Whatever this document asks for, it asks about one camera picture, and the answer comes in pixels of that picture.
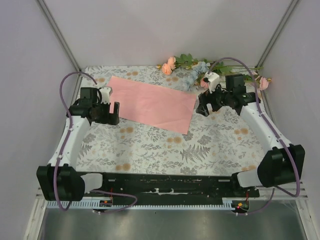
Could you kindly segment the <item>blue fake hydrangea stem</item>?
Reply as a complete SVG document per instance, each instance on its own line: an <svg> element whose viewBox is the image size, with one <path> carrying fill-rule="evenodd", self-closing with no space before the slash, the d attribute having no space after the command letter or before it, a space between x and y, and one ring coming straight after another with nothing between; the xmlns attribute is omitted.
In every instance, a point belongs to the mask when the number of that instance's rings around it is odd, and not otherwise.
<svg viewBox="0 0 320 240"><path fill-rule="evenodd" d="M184 91L190 91L199 77L203 77L204 74L209 70L209 62L199 61L191 67L189 75L182 80L182 88Z"/></svg>

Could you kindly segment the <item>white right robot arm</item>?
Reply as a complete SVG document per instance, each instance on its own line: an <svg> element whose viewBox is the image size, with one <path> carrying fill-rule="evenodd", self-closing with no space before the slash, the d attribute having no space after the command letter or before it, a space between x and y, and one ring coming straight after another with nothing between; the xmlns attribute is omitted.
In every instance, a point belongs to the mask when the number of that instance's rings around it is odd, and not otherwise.
<svg viewBox="0 0 320 240"><path fill-rule="evenodd" d="M217 73L206 73L203 81L208 89L198 96L198 114L209 115L208 105L216 112L230 107L249 125L260 142L265 156L255 170L241 171L232 176L229 191L235 197L242 196L249 187L279 188L283 184L300 184L305 150L283 136L267 113L262 109L255 92L247 92L244 75L229 75L221 87Z"/></svg>

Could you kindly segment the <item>pink wrapping paper sheet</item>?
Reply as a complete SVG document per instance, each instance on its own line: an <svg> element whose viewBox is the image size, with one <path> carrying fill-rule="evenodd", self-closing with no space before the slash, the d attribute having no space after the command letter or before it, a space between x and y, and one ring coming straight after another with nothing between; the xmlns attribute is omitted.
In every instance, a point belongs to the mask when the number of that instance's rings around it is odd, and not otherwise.
<svg viewBox="0 0 320 240"><path fill-rule="evenodd" d="M111 102L119 103L119 117L152 127L186 134L196 95L163 86L112 76Z"/></svg>

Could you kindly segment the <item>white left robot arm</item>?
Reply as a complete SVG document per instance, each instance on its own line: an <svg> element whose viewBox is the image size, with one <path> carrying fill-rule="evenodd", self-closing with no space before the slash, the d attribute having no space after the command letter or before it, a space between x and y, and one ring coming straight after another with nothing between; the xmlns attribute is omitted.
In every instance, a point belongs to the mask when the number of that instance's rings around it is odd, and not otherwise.
<svg viewBox="0 0 320 240"><path fill-rule="evenodd" d="M109 182L100 173L76 170L83 139L92 123L117 125L119 102L111 104L111 87L82 87L80 97L66 115L64 132L55 153L46 166L38 167L36 176L47 201L80 201L94 191L103 197L110 192Z"/></svg>

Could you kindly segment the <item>green leafy rose stem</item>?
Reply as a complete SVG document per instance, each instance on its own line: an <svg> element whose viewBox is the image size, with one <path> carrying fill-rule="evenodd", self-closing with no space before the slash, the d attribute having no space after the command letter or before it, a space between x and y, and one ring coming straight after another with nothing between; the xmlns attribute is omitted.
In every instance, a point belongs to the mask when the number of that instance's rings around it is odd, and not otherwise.
<svg viewBox="0 0 320 240"><path fill-rule="evenodd" d="M245 73L247 70L246 68L240 64L239 62L231 63L231 59L225 59L218 63L214 60L207 60L205 58L198 60L194 58L190 53L184 54L182 53L180 56L174 56L175 62L171 70L176 70L178 68L190 70L190 71L197 71L198 73L205 73L210 70L212 65L212 72L217 73L218 75L227 75L235 72Z"/></svg>

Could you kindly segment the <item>orange fake rose stem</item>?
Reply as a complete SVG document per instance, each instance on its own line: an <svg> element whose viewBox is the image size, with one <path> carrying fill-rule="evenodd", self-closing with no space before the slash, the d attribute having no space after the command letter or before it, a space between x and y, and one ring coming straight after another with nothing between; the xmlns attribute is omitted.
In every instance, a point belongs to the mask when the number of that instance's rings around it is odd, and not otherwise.
<svg viewBox="0 0 320 240"><path fill-rule="evenodd" d="M187 68L189 66L189 62L184 60L182 57L172 56L167 62L163 64L158 64L156 66L157 70L161 70L165 75L171 75L172 72L177 68Z"/></svg>

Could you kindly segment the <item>pink fake rose stem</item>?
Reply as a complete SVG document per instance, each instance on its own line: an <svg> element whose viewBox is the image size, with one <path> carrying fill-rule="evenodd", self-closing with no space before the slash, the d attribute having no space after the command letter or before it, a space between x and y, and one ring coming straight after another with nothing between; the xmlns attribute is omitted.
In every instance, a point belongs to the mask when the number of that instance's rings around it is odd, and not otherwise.
<svg viewBox="0 0 320 240"><path fill-rule="evenodd" d="M225 73L226 76L242 74L244 75L244 82L253 87L257 87L258 91L264 91L269 87L269 84L272 82L272 78L264 77L260 75L261 67L249 67L247 70L243 66L228 66L230 71Z"/></svg>

